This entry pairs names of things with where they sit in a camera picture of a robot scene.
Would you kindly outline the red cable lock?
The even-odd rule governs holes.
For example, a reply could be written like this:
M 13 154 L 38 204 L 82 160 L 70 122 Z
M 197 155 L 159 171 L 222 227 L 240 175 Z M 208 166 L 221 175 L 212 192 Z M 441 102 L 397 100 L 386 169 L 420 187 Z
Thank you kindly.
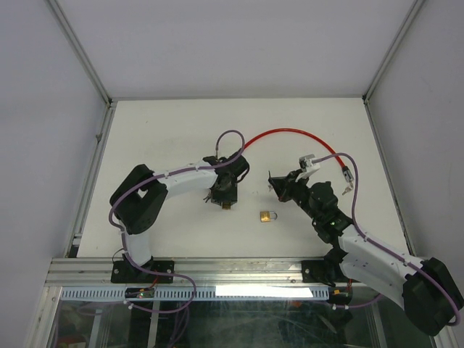
M 273 128 L 265 130 L 249 139 L 245 144 L 245 149 L 269 145 L 272 150 L 276 150 L 278 145 L 284 145 L 286 149 L 297 149 L 302 153 L 303 150 L 315 150 L 323 155 L 335 154 L 335 149 L 324 141 L 320 136 L 297 128 Z

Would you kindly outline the silver key bunch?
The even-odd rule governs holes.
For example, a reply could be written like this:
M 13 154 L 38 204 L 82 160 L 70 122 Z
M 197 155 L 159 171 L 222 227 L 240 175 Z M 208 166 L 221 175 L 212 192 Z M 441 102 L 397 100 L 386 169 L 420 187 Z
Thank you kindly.
M 354 185 L 352 183 L 349 183 L 347 187 L 343 190 L 342 195 L 348 194 L 354 189 Z
M 204 201 L 205 203 L 208 203 L 208 202 L 211 201 L 211 198 L 212 198 L 212 194 L 209 192 L 209 193 L 206 195 L 206 197 L 203 198 L 203 201 Z

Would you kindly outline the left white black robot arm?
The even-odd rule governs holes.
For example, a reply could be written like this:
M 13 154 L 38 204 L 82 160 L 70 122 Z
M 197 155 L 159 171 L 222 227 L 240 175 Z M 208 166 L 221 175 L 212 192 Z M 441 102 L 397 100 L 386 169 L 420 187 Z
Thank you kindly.
M 229 158 L 205 157 L 165 173 L 156 173 L 145 164 L 135 166 L 109 199 L 109 222 L 123 233 L 127 274 L 139 282 L 151 275 L 149 229 L 166 200 L 206 190 L 205 202 L 229 209 L 237 203 L 238 184 L 248 172 L 249 163 L 237 153 Z

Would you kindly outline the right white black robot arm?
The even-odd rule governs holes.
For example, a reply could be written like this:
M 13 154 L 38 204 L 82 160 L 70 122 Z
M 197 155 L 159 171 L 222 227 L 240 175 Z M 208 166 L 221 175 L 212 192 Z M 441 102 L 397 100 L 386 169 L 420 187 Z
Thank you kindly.
M 350 278 L 369 286 L 402 308 L 421 332 L 437 335 L 460 323 L 463 296 L 446 265 L 402 253 L 369 233 L 338 207 L 331 183 L 309 186 L 295 170 L 268 182 L 280 202 L 293 201 L 311 219 L 320 239 L 332 246 L 324 257 L 328 278 Z

